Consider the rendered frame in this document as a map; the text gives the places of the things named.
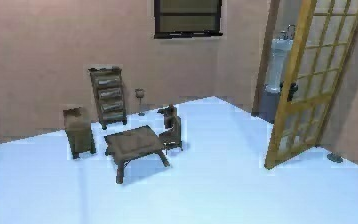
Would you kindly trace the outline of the small grey floor lamp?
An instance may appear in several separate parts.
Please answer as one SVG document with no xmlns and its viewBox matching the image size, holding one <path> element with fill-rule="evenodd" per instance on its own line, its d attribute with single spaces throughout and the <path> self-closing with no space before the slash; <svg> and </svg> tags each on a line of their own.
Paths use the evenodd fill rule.
<svg viewBox="0 0 358 224">
<path fill-rule="evenodd" d="M 135 89 L 135 97 L 139 100 L 139 113 L 138 115 L 139 116 L 144 116 L 145 113 L 142 111 L 142 99 L 144 98 L 145 96 L 145 90 L 142 89 L 142 88 L 136 88 Z"/>
</svg>

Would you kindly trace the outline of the brown wooden table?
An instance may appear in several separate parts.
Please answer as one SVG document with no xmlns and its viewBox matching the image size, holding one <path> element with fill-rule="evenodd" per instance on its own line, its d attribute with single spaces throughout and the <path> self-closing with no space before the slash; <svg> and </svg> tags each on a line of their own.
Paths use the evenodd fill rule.
<svg viewBox="0 0 358 224">
<path fill-rule="evenodd" d="M 104 139 L 107 144 L 105 155 L 111 156 L 117 165 L 117 184 L 123 183 L 124 169 L 130 161 L 157 154 L 165 167 L 170 165 L 163 153 L 165 146 L 148 125 L 106 135 Z"/>
</svg>

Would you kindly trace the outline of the brown chest of drawers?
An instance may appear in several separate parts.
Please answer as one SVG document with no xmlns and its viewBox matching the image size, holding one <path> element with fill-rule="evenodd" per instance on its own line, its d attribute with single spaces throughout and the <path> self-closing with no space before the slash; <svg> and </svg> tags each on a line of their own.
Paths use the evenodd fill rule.
<svg viewBox="0 0 358 224">
<path fill-rule="evenodd" d="M 89 68 L 88 74 L 95 100 L 99 123 L 103 130 L 109 124 L 122 122 L 127 124 L 126 103 L 122 69 L 118 66 L 111 68 Z"/>
</svg>

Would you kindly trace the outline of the black framed window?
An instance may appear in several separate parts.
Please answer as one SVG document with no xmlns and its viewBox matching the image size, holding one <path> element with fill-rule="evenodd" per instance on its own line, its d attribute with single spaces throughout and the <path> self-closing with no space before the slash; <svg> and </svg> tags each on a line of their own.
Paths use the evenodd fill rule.
<svg viewBox="0 0 358 224">
<path fill-rule="evenodd" d="M 222 0 L 154 0 L 155 39 L 218 37 Z"/>
</svg>

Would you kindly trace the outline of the yellow wooden glass door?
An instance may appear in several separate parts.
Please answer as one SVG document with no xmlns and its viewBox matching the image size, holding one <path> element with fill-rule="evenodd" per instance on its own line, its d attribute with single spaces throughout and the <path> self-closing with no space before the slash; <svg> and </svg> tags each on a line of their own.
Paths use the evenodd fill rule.
<svg viewBox="0 0 358 224">
<path fill-rule="evenodd" d="M 320 144 L 358 31 L 358 0 L 302 0 L 264 167 Z M 290 85 L 298 84 L 291 102 Z"/>
</svg>

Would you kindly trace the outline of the white pedestal sink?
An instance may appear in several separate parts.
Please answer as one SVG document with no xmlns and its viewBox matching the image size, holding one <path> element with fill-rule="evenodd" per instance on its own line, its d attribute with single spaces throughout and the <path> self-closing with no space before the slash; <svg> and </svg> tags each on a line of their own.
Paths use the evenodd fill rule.
<svg viewBox="0 0 358 224">
<path fill-rule="evenodd" d="M 286 30 L 272 40 L 271 57 L 267 72 L 265 90 L 269 93 L 279 93 L 285 60 L 292 48 L 296 26 L 290 24 Z"/>
</svg>

